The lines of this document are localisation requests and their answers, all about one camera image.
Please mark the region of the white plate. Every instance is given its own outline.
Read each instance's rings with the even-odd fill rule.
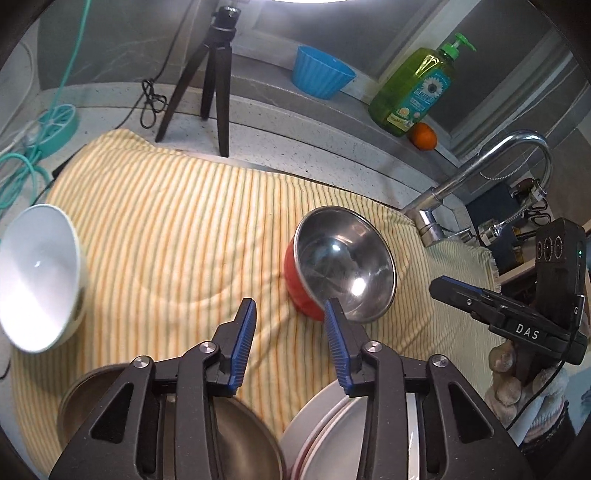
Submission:
[[[294,465],[293,470],[291,471],[290,480],[300,480],[302,478],[304,467],[310,460],[310,456],[312,455],[312,452],[315,451],[318,442],[324,437],[324,433],[332,428],[333,423],[335,423],[340,418],[341,412],[352,402],[354,402],[354,399],[345,397],[334,407],[333,410],[331,410],[330,414],[325,417],[330,417],[328,418],[328,421],[322,426],[319,425],[319,428],[314,429],[314,432],[310,435],[309,439],[306,441],[306,444],[298,455],[298,459]]]
[[[361,456],[367,398],[356,398],[318,435],[301,470],[301,480],[355,480]],[[408,479],[419,476],[417,404],[407,394]]]
[[[290,472],[291,480],[299,479],[301,474],[301,467],[304,465],[304,462],[308,458],[311,449],[314,448],[318,436],[321,435],[324,429],[328,428],[328,426],[332,424],[336,415],[351,401],[352,400],[349,397],[341,398],[341,400],[333,408],[330,409],[330,411],[322,418],[322,420],[318,422],[314,430],[312,430],[312,432],[304,442],[304,446],[301,448],[300,453],[295,459],[294,465]]]
[[[313,438],[309,439],[309,437],[317,425],[321,422],[326,424],[332,416],[326,419],[324,417],[344,398],[346,398],[345,392],[339,382],[335,380],[320,390],[304,405],[304,408],[298,412],[288,425],[279,440],[288,473],[296,464],[296,459],[302,448],[305,447],[306,441],[309,440],[311,443],[314,440]]]

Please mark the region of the metal screw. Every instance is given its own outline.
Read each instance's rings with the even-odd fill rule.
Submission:
[[[216,344],[213,342],[203,342],[199,345],[199,349],[203,353],[212,353],[216,349]]]
[[[134,359],[135,368],[145,368],[150,364],[149,356],[141,355]]]
[[[446,367],[449,365],[449,360],[444,355],[433,355],[433,359],[431,360],[433,365],[436,367]]]
[[[364,347],[368,352],[376,353],[382,349],[382,344],[380,342],[376,342],[375,340],[370,340],[364,345]]]

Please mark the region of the stainless steel bowl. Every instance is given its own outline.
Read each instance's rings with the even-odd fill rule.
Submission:
[[[89,372],[64,395],[57,435],[65,448],[80,425],[127,364],[108,365]],[[168,395],[164,411],[163,477],[174,480],[174,395]],[[235,398],[214,398],[217,442],[228,480],[282,480],[285,463],[279,445],[260,419]]]
[[[294,236],[298,276],[321,307],[339,299],[352,322],[368,323],[389,309],[396,268],[386,242],[361,215],[338,206],[312,210]]]

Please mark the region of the bottle label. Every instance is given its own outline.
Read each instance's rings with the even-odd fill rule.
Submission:
[[[404,132],[420,122],[427,110],[437,102],[452,81],[441,70],[434,69],[402,101],[399,107],[387,118],[388,122]]]

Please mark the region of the hand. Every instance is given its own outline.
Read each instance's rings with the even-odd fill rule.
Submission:
[[[523,405],[541,389],[555,368],[542,370],[529,385],[523,386],[515,378],[517,354],[513,343],[506,341],[491,350],[488,356],[492,370],[492,386],[486,391],[485,401],[501,423],[507,427]],[[564,408],[564,391],[569,377],[561,370],[552,383],[533,401],[509,432],[517,445],[531,442],[549,431]]]

